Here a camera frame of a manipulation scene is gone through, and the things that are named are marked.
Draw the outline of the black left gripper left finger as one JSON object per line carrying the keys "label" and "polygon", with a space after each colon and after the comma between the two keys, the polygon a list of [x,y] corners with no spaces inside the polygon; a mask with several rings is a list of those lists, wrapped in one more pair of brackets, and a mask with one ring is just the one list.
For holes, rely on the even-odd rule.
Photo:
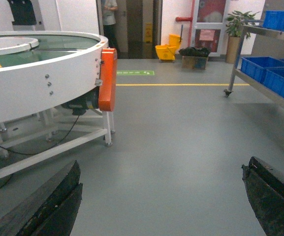
{"label": "black left gripper left finger", "polygon": [[77,161],[64,166],[0,219],[0,236],[68,236],[82,201]]}

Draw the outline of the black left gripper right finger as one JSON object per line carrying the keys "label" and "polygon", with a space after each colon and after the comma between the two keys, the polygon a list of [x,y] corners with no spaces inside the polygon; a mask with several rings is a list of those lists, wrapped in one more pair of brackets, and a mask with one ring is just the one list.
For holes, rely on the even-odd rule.
{"label": "black left gripper right finger", "polygon": [[284,174],[255,156],[242,170],[249,203],[265,234],[284,236]]}

